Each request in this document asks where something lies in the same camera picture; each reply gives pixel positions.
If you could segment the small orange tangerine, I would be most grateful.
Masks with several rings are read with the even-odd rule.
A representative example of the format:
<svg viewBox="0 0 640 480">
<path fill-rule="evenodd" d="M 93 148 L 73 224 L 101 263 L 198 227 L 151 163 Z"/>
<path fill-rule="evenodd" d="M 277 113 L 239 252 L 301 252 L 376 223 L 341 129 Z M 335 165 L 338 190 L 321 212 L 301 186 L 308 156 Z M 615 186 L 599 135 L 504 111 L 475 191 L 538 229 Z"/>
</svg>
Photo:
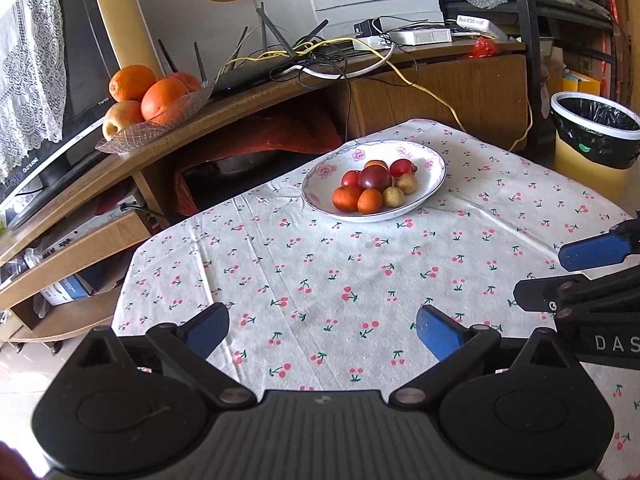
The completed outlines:
<svg viewBox="0 0 640 480">
<path fill-rule="evenodd" d="M 358 197 L 357 210 L 360 214 L 376 214 L 383 206 L 383 194 L 376 188 L 365 188 Z"/>
</svg>

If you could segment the yellow-brown round fruit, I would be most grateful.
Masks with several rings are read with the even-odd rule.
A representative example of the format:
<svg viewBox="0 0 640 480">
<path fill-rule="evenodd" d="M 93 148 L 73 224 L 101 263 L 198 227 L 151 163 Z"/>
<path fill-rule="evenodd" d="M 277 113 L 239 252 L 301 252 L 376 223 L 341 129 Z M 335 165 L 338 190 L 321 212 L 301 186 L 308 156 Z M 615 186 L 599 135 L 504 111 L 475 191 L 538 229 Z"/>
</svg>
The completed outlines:
<svg viewBox="0 0 640 480">
<path fill-rule="evenodd" d="M 405 195 L 411 195 L 418 190 L 419 182 L 413 174 L 402 174 L 395 180 L 395 185 L 400 188 Z"/>
</svg>

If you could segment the bright red tomato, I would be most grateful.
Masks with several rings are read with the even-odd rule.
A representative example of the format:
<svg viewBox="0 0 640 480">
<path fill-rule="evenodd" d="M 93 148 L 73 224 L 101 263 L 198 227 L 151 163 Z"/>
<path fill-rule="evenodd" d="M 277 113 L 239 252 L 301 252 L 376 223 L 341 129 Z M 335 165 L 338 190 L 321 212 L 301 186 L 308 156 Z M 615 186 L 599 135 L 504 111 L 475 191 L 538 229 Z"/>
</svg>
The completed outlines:
<svg viewBox="0 0 640 480">
<path fill-rule="evenodd" d="M 404 174 L 415 174 L 418 167 L 406 158 L 397 159 L 390 164 L 388 171 L 394 179 L 398 179 Z"/>
</svg>

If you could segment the dark red tomato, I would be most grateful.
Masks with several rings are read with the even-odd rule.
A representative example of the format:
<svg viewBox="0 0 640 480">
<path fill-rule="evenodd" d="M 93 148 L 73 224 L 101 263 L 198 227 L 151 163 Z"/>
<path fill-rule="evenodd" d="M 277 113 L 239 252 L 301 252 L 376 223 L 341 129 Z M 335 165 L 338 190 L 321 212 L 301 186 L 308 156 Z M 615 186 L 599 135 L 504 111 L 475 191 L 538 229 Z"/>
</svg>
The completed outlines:
<svg viewBox="0 0 640 480">
<path fill-rule="evenodd" d="M 360 188 L 376 188 L 380 192 L 384 192 L 386 188 L 392 185 L 392 176 L 390 172 L 380 166 L 373 166 L 363 169 L 359 178 Z"/>
</svg>

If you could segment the small red tomato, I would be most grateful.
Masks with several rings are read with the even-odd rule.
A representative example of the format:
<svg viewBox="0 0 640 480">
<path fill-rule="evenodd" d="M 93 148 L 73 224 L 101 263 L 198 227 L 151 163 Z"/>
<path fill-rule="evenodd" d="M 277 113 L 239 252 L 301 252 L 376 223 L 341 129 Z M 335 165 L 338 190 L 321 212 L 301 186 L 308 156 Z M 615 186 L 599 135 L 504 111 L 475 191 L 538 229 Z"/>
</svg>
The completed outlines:
<svg viewBox="0 0 640 480">
<path fill-rule="evenodd" d="M 341 186 L 348 186 L 349 188 L 360 188 L 359 178 L 359 170 L 348 170 L 342 175 Z"/>
</svg>

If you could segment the yellow trash bin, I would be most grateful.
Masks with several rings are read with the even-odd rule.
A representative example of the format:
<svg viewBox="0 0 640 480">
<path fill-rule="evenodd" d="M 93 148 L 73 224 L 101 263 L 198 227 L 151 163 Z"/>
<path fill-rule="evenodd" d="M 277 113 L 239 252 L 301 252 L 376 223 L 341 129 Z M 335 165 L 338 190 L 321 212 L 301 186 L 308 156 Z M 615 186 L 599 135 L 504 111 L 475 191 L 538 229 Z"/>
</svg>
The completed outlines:
<svg viewBox="0 0 640 480">
<path fill-rule="evenodd" d="M 639 115 L 620 103 L 575 91 L 551 98 L 554 169 L 612 202 L 639 157 Z"/>
</svg>

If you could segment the wooden tv cabinet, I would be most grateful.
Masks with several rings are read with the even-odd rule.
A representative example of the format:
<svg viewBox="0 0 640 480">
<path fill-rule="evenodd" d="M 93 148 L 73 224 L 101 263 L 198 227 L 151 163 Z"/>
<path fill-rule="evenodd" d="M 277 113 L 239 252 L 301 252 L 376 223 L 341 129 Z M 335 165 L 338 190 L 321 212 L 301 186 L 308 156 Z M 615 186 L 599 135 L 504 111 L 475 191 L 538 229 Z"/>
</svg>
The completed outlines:
<svg viewBox="0 0 640 480">
<path fill-rule="evenodd" d="M 108 155 L 56 194 L 1 240 L 9 261 L 35 246 L 75 212 L 112 209 L 120 191 L 137 190 L 142 208 L 129 208 L 50 262 L 27 271 L 1 293 L 9 344 L 55 342 L 109 321 L 118 280 L 132 250 L 156 231 L 194 213 L 203 194 L 234 195 L 239 185 L 210 174 L 187 186 L 183 174 L 203 162 L 285 152 L 291 162 L 319 155 L 350 139 L 427 118 L 461 126 L 508 148 L 526 140 L 529 107 L 525 49 L 498 44 L 492 58 L 469 58 L 471 41 L 412 48 L 393 56 L 371 78 L 316 86 L 309 79 L 267 82 L 206 104 L 192 119 L 143 148 Z"/>
</svg>

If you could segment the white floral plate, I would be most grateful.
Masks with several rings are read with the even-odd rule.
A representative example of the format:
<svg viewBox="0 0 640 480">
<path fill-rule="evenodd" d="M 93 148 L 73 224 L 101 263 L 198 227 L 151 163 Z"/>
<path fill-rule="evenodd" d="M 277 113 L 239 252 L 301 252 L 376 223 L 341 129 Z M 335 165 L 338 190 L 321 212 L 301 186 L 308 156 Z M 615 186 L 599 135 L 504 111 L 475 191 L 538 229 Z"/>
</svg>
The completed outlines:
<svg viewBox="0 0 640 480">
<path fill-rule="evenodd" d="M 427 146 L 368 141 L 320 159 L 304 177 L 302 196 L 313 211 L 333 219 L 380 222 L 422 206 L 445 177 L 444 159 Z"/>
</svg>

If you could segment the glass fruit dish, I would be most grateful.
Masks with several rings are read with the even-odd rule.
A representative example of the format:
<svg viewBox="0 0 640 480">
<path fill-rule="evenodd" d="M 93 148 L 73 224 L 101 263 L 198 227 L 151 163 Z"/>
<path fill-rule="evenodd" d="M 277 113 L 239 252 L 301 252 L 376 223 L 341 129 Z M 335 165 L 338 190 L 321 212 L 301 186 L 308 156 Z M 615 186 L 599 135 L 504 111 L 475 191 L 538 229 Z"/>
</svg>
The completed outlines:
<svg viewBox="0 0 640 480">
<path fill-rule="evenodd" d="M 151 144 L 198 114 L 212 95 L 213 85 L 211 80 L 202 82 L 198 91 L 180 96 L 152 120 L 129 126 L 116 133 L 111 140 L 99 140 L 96 149 L 102 153 L 120 155 Z"/>
</svg>

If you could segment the small red ornament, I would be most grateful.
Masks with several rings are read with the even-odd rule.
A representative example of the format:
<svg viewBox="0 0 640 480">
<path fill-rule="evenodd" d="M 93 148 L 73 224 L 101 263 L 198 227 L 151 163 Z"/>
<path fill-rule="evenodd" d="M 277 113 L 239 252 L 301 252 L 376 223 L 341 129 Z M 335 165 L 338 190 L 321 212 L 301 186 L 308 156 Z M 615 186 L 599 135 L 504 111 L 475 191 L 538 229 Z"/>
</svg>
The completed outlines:
<svg viewBox="0 0 640 480">
<path fill-rule="evenodd" d="M 495 40 L 485 37 L 478 37 L 474 42 L 469 58 L 492 58 L 499 53 L 498 44 Z"/>
</svg>

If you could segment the yellow apple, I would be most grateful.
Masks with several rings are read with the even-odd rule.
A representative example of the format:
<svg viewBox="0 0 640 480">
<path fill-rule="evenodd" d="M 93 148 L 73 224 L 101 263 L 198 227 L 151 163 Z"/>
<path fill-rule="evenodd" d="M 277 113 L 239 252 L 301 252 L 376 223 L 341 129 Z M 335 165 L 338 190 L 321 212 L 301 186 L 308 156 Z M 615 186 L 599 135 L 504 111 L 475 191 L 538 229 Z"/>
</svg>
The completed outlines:
<svg viewBox="0 0 640 480">
<path fill-rule="evenodd" d="M 140 102 L 133 100 L 117 102 L 104 115 L 102 124 L 104 139 L 111 140 L 119 131 L 140 122 L 144 122 Z"/>
</svg>

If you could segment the front large orange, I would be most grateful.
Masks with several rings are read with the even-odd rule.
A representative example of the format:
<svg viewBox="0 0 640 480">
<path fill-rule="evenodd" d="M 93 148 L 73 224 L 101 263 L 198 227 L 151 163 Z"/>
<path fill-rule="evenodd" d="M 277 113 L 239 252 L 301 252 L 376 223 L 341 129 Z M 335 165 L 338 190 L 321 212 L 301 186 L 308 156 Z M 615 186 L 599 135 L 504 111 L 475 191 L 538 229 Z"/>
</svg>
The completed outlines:
<svg viewBox="0 0 640 480">
<path fill-rule="evenodd" d="M 147 122 L 167 125 L 178 115 L 171 112 L 171 107 L 189 93 L 184 82 L 175 77 L 166 77 L 149 88 L 141 101 L 141 114 Z"/>
</svg>

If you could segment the red apple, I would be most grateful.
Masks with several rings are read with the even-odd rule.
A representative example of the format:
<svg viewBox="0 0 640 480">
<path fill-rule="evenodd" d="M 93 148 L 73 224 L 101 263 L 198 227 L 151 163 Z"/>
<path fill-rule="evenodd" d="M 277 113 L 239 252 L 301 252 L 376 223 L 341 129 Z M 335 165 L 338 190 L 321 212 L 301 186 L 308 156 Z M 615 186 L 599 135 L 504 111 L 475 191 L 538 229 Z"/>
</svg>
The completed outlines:
<svg viewBox="0 0 640 480">
<path fill-rule="evenodd" d="M 195 92 L 201 89 L 201 81 L 197 76 L 193 76 L 185 72 L 173 73 L 170 76 L 171 78 L 180 80 L 190 92 Z"/>
</svg>

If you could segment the black television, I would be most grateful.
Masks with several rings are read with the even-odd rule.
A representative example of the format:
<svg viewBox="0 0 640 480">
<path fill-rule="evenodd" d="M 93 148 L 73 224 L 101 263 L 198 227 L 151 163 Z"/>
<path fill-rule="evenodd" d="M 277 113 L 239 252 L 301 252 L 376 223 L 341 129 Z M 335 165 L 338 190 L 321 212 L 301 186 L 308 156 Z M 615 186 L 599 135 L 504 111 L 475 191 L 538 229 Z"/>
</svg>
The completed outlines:
<svg viewBox="0 0 640 480">
<path fill-rule="evenodd" d="M 1 218 L 15 229 L 102 160 L 89 146 L 118 67 L 96 0 L 1 13 Z"/>
</svg>

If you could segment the black power adapter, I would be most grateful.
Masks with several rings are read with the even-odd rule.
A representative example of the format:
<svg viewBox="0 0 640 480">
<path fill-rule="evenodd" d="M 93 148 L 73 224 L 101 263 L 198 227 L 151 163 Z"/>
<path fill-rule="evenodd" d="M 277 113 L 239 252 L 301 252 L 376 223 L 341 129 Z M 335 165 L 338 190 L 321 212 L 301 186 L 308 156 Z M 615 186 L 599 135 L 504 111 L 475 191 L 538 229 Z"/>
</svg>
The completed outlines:
<svg viewBox="0 0 640 480">
<path fill-rule="evenodd" d="M 367 18 L 354 25 L 354 33 L 357 38 L 382 36 L 384 30 L 379 18 Z"/>
</svg>

